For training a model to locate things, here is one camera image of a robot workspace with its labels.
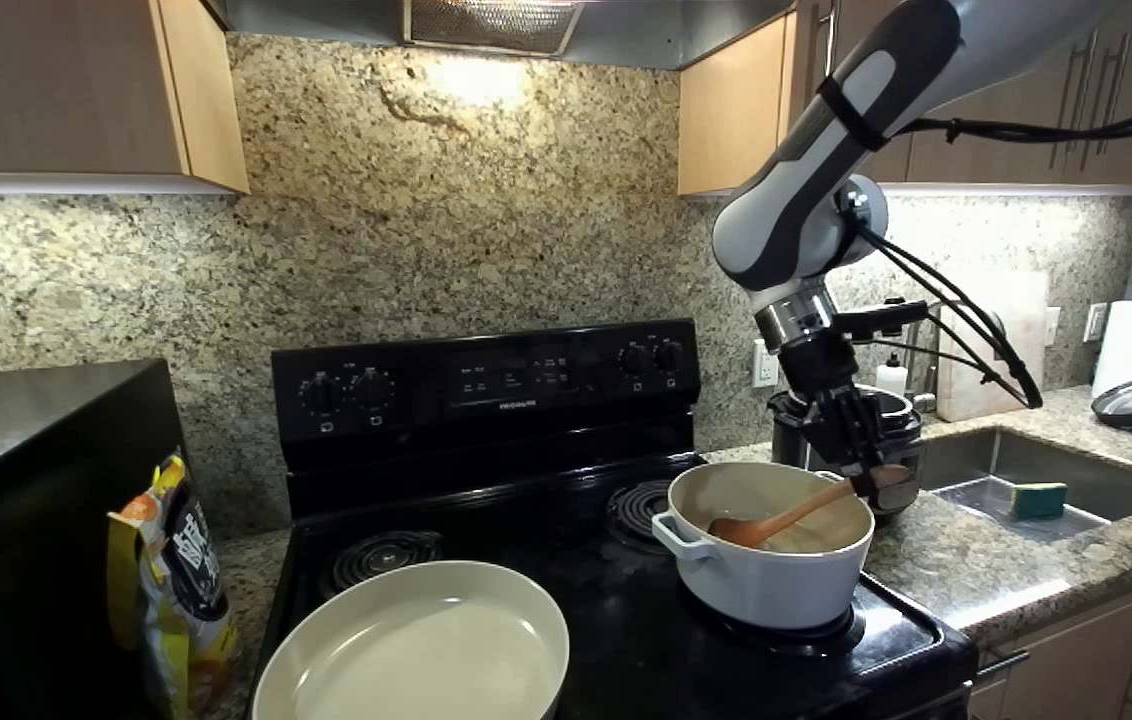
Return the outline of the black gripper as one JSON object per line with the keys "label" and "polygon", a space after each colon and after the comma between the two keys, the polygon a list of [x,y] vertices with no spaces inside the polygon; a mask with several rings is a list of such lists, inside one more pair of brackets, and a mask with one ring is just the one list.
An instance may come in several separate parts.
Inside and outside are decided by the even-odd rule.
{"label": "black gripper", "polygon": [[844,420],[847,392],[856,389],[853,343],[877,331],[896,336],[925,317],[925,304],[881,304],[862,313],[829,313],[819,301],[777,304],[766,342],[786,379],[783,392],[816,405],[829,420]]}

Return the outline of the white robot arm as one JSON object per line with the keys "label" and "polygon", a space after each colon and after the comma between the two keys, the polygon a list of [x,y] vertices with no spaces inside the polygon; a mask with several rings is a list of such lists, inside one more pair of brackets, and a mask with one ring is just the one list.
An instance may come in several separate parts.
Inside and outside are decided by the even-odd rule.
{"label": "white robot arm", "polygon": [[856,175],[867,151],[938,128],[1006,144],[1079,142],[1024,120],[937,120],[937,110],[1029,72],[1117,0],[898,0],[819,79],[795,128],[712,226],[716,269],[755,304],[755,327],[786,379],[783,413],[844,483],[877,500],[909,481],[881,405],[856,389],[856,355],[825,277],[884,239],[889,205]]}

